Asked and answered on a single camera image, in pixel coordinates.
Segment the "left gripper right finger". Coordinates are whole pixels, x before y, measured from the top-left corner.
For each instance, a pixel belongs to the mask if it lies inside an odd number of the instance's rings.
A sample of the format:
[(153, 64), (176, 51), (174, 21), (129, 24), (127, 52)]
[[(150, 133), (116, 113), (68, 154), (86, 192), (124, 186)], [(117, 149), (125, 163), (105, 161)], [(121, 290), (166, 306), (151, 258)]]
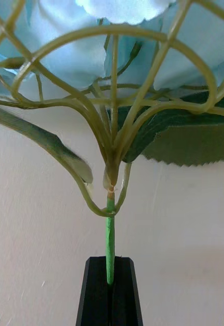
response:
[(129, 257), (115, 258), (111, 324), (143, 325), (134, 263)]

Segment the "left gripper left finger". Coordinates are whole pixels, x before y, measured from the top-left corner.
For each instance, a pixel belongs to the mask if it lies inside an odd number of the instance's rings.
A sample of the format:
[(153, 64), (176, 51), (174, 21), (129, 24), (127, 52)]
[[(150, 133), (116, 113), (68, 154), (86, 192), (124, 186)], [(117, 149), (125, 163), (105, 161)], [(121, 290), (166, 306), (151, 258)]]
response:
[(105, 257), (90, 257), (85, 264), (76, 325), (110, 325)]

